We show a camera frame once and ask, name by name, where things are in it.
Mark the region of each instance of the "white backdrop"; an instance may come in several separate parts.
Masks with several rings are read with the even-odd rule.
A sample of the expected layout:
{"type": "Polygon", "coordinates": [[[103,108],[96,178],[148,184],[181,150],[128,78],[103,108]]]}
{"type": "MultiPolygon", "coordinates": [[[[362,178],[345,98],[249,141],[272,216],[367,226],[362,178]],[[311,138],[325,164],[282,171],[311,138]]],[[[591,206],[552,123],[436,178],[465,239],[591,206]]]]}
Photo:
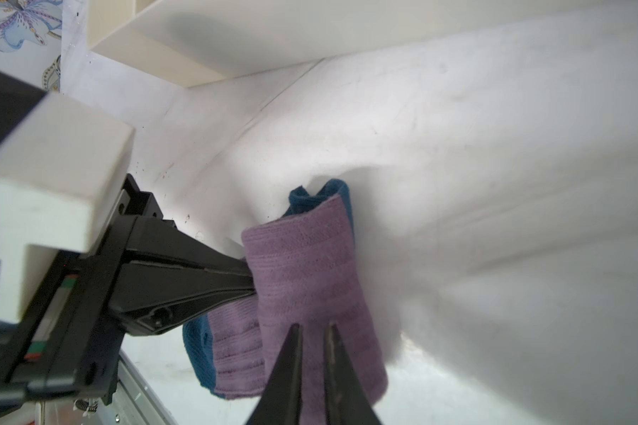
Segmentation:
{"type": "MultiPolygon", "coordinates": [[[[166,217],[240,255],[303,184],[352,190],[391,380],[385,424],[638,424],[638,2],[181,89],[90,54],[62,87],[137,128],[166,217]]],[[[199,388],[181,333],[126,338],[181,425],[254,401],[199,388]]]]}

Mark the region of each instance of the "white foam block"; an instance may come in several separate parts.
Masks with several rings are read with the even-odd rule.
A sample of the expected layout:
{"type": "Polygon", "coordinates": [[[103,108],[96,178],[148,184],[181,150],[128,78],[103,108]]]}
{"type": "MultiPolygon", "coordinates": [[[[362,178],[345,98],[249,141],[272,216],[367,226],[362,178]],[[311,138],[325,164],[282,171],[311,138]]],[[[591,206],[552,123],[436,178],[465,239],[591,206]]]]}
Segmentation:
{"type": "Polygon", "coordinates": [[[92,247],[134,131],[51,92],[0,144],[0,320],[21,320],[57,250],[92,247]]]}

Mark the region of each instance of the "ribbed fabric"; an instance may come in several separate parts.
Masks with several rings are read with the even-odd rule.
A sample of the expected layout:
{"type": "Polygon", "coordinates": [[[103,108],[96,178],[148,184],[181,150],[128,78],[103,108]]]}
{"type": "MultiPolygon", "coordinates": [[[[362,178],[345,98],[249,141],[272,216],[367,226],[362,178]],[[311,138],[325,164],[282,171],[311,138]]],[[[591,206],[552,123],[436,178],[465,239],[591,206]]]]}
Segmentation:
{"type": "Polygon", "coordinates": [[[182,341],[196,378],[202,387],[215,393],[216,371],[213,366],[213,339],[207,315],[193,319],[182,327],[182,341]]]}
{"type": "Polygon", "coordinates": [[[352,203],[349,201],[349,187],[339,179],[331,179],[324,187],[321,188],[316,195],[310,195],[307,190],[299,186],[289,193],[289,208],[284,213],[284,217],[295,216],[298,214],[310,212],[317,208],[322,202],[328,200],[335,194],[339,194],[348,212],[349,226],[352,228],[352,236],[354,236],[354,223],[352,221],[352,203]]]}
{"type": "Polygon", "coordinates": [[[311,211],[242,233],[258,293],[265,375],[289,327],[303,325],[303,425],[323,424],[323,335],[335,320],[371,403],[387,388],[374,325],[359,285],[348,212],[339,194],[311,211]]]}
{"type": "Polygon", "coordinates": [[[208,322],[213,335],[215,392],[225,398],[260,395],[266,379],[258,297],[230,302],[210,311],[208,322]]]}

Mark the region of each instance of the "purple sock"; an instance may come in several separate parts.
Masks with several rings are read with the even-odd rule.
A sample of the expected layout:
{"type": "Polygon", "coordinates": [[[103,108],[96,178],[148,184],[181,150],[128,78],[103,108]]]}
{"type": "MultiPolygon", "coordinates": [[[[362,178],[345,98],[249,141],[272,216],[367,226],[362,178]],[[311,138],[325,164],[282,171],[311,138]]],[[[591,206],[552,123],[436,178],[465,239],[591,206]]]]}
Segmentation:
{"type": "Polygon", "coordinates": [[[241,236],[258,293],[265,376],[272,372],[290,325],[303,325],[302,425],[325,422],[323,336],[329,320],[337,322],[366,397],[376,402],[388,379],[340,195],[241,236]]]}
{"type": "Polygon", "coordinates": [[[228,399],[258,396],[264,383],[258,297],[225,304],[208,313],[213,337],[216,394],[228,399]]]}

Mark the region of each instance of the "floral pattern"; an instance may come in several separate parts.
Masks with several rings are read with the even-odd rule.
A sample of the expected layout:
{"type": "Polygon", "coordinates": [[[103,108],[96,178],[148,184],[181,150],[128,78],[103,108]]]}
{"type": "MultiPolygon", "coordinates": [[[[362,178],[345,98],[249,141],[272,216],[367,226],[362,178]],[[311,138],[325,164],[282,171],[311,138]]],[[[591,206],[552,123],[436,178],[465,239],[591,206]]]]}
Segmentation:
{"type": "Polygon", "coordinates": [[[0,18],[0,51],[13,52],[24,40],[40,46],[47,37],[61,39],[52,30],[62,26],[62,0],[0,0],[0,11],[9,13],[0,18]]]}
{"type": "Polygon", "coordinates": [[[59,79],[61,78],[61,60],[62,55],[59,55],[54,63],[50,65],[45,72],[43,72],[43,89],[59,91],[59,79]]]}

